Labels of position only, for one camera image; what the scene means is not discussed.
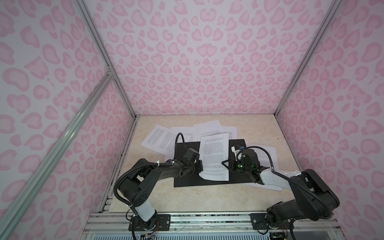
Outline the black file folder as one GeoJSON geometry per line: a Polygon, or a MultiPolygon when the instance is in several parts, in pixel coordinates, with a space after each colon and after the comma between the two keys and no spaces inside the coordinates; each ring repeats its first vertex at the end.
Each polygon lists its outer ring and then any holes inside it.
{"type": "MultiPolygon", "coordinates": [[[[247,147],[246,141],[244,139],[229,140],[229,145],[227,149],[227,160],[234,159],[235,154],[232,152],[231,147],[233,146],[247,147]]],[[[200,142],[187,142],[186,147],[192,148],[199,152],[200,142]]],[[[183,157],[187,152],[182,143],[177,143],[176,153],[174,157],[183,157]]],[[[194,174],[191,176],[175,178],[174,179],[174,188],[182,187],[195,187],[195,186],[212,186],[212,185],[227,185],[227,184],[245,184],[251,183],[251,178],[248,173],[241,173],[238,171],[229,171],[224,167],[218,160],[208,160],[208,163],[203,163],[203,172],[199,174],[194,174]]]]}

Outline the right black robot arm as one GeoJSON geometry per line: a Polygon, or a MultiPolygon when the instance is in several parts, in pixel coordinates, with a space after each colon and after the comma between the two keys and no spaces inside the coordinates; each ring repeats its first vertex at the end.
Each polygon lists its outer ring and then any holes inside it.
{"type": "Polygon", "coordinates": [[[330,219],[340,200],[322,178],[311,169],[302,172],[276,170],[271,154],[259,146],[232,148],[234,158],[222,162],[230,172],[248,175],[259,185],[290,190],[294,199],[279,202],[266,210],[266,224],[275,229],[290,220],[330,219]]]}

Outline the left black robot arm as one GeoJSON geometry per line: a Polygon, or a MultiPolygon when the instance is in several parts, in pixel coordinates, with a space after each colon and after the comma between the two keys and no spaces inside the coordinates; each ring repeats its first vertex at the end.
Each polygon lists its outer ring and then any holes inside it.
{"type": "Polygon", "coordinates": [[[203,171],[200,154],[189,148],[186,153],[164,163],[153,163],[140,159],[130,170],[115,182],[115,197],[130,207],[135,216],[148,225],[156,221],[157,211],[152,207],[149,196],[157,182],[168,178],[183,178],[203,171]]]}

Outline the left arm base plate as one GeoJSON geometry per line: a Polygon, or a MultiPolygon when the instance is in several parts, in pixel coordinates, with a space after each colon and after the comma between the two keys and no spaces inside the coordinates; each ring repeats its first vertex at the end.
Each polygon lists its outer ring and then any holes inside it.
{"type": "Polygon", "coordinates": [[[139,216],[133,216],[130,220],[129,230],[137,231],[169,231],[171,215],[155,213],[148,221],[142,220],[139,216]]]}

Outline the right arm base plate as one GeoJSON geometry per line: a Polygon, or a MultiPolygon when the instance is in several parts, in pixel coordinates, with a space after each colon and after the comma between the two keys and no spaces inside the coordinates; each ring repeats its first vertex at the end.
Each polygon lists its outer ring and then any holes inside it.
{"type": "Polygon", "coordinates": [[[262,233],[272,230],[294,230],[292,227],[292,220],[278,220],[276,217],[268,213],[251,213],[249,214],[253,230],[262,233]]]}

